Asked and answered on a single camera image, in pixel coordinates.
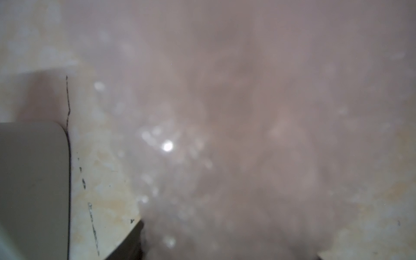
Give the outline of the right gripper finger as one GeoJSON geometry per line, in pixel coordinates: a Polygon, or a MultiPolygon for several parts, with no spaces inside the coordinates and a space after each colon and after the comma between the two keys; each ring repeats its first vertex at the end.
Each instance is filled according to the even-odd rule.
{"type": "Polygon", "coordinates": [[[142,260],[142,230],[144,222],[140,220],[121,244],[107,256],[106,260],[142,260]]]}

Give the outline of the bubble wrap sheet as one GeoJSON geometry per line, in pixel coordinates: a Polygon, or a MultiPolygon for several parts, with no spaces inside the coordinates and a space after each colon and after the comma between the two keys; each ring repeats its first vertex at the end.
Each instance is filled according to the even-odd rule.
{"type": "Polygon", "coordinates": [[[63,1],[148,260],[315,260],[416,92],[415,1],[63,1]]]}

